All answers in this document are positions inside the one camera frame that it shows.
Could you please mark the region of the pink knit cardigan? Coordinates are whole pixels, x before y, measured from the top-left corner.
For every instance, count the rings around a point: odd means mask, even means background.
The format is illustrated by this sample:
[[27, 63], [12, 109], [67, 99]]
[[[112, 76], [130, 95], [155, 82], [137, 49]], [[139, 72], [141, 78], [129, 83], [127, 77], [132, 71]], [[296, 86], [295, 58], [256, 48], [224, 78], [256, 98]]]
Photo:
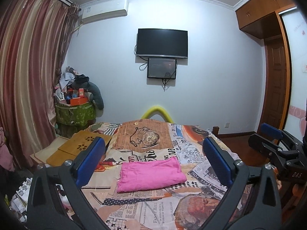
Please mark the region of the pink knit cardigan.
[[117, 192], [136, 192], [165, 188], [187, 181], [176, 157], [166, 160], [123, 163]]

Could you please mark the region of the brown wooden door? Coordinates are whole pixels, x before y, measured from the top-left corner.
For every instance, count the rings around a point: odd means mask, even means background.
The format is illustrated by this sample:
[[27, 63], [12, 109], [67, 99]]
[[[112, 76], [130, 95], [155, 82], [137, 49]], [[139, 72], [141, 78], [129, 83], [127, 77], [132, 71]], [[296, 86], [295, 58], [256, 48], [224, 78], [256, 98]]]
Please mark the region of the brown wooden door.
[[264, 40], [265, 50], [265, 94], [260, 125], [269, 124], [280, 128], [286, 100], [286, 56], [281, 35]]

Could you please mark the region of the printed newspaper pattern bedsheet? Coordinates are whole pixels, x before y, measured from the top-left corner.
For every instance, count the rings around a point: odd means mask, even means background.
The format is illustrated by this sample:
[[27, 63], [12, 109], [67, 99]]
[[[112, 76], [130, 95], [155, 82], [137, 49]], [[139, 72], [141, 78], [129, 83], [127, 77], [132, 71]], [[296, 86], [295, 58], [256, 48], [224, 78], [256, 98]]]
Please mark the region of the printed newspaper pattern bedsheet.
[[202, 148], [209, 130], [140, 119], [88, 131], [111, 137], [82, 188], [110, 229], [198, 229], [227, 191]]

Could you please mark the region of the green fabric storage box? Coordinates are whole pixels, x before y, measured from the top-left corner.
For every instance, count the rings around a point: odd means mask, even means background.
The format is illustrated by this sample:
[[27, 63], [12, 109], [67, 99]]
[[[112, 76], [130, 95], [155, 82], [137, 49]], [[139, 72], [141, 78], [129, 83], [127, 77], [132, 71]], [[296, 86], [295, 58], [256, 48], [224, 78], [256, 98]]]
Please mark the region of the green fabric storage box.
[[75, 106], [56, 103], [55, 111], [56, 122], [59, 127], [67, 126], [82, 129], [96, 121], [95, 106], [91, 102]]

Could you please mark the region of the wooden overhead cabinet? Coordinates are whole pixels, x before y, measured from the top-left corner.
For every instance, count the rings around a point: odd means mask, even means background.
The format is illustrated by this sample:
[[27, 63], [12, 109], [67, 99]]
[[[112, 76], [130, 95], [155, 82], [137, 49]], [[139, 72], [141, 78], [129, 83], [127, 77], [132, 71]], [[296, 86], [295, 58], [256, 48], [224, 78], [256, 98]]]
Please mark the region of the wooden overhead cabinet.
[[293, 0], [250, 0], [236, 10], [239, 30], [258, 39], [280, 35], [276, 12], [294, 4]]

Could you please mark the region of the yellow foam tube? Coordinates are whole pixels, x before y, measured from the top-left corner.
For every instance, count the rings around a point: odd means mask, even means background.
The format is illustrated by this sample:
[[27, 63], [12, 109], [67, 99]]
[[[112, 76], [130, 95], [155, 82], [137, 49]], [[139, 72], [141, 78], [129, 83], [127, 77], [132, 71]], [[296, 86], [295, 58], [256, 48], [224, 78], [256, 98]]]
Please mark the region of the yellow foam tube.
[[165, 122], [173, 124], [174, 121], [169, 113], [161, 106], [155, 105], [150, 107], [141, 117], [141, 119], [150, 119], [153, 115], [160, 115]]

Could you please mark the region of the orange box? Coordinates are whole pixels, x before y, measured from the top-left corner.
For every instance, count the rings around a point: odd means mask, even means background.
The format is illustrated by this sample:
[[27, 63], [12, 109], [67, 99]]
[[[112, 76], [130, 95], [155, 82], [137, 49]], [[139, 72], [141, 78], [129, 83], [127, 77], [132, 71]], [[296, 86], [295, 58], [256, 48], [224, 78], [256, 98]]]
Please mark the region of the orange box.
[[77, 98], [72, 98], [70, 100], [70, 105], [71, 106], [78, 106], [78, 105], [83, 105], [88, 102], [88, 98], [86, 97], [77, 97]]

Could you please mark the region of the pile of clutter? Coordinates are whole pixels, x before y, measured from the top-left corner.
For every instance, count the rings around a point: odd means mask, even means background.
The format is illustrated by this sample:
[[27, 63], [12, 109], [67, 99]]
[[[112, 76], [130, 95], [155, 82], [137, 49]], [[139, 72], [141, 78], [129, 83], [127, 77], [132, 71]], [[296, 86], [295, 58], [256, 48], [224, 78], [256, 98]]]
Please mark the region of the pile of clutter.
[[71, 87], [71, 84], [76, 81], [77, 83], [84, 83], [89, 81], [89, 77], [84, 74], [79, 74], [74, 68], [67, 67], [67, 69], [61, 74], [59, 83], [54, 87], [54, 98], [56, 103], [62, 103], [70, 105], [70, 100], [77, 97], [86, 97], [88, 101], [92, 101], [92, 94], [85, 89], [80, 88], [75, 90]]

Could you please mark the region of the grey plush toy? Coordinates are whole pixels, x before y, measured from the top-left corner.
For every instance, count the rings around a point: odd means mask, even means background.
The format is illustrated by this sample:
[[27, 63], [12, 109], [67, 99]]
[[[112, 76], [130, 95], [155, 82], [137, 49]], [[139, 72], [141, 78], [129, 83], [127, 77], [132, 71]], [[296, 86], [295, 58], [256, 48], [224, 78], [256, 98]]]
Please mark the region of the grey plush toy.
[[92, 82], [86, 81], [84, 83], [77, 83], [74, 81], [71, 84], [71, 87], [75, 90], [79, 90], [80, 88], [85, 89], [87, 92], [90, 92], [93, 95], [93, 101], [96, 103], [97, 108], [99, 110], [104, 109], [104, 101], [102, 99], [102, 95], [100, 93], [99, 88]]

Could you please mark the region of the striped red beige curtain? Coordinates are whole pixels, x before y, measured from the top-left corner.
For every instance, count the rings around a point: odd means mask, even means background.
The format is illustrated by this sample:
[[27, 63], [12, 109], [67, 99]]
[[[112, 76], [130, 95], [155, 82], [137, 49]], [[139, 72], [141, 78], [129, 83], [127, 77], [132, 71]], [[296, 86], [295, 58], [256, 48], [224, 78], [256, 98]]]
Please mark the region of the striped red beige curtain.
[[1, 15], [1, 126], [18, 167], [55, 139], [54, 88], [79, 5], [59, 0], [10, 0]]

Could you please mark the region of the white air conditioner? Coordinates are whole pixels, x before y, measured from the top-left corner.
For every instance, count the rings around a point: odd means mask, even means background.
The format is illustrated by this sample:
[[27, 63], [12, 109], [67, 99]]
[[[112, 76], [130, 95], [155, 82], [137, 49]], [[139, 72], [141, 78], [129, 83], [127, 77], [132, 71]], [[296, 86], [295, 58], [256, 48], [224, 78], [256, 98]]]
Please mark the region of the white air conditioner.
[[90, 5], [83, 9], [82, 24], [88, 24], [100, 20], [125, 17], [128, 14], [128, 0], [112, 0]]

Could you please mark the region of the wooden bed post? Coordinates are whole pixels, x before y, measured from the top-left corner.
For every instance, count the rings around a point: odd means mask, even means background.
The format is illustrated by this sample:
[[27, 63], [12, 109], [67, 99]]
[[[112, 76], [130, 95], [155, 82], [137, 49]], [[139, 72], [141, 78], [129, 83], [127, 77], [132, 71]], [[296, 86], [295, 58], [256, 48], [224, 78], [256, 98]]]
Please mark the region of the wooden bed post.
[[214, 126], [214, 127], [212, 128], [212, 133], [213, 133], [217, 138], [219, 138], [219, 130], [220, 130], [219, 126]]

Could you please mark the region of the small black wall monitor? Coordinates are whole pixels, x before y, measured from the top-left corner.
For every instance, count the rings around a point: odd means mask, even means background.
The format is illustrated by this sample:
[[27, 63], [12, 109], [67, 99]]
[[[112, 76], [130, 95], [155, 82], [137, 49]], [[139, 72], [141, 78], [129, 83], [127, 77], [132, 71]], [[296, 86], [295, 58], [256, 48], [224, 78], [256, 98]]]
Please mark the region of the small black wall monitor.
[[149, 58], [147, 78], [176, 79], [177, 61], [171, 58]]

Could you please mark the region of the large black wall television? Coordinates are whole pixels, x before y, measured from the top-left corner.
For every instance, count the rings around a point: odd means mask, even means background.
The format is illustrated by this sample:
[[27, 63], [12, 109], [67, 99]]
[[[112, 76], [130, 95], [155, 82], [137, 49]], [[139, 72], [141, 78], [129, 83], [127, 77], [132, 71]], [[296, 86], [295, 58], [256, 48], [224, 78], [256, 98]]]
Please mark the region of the large black wall television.
[[138, 29], [135, 53], [139, 57], [188, 58], [188, 32], [173, 29]]

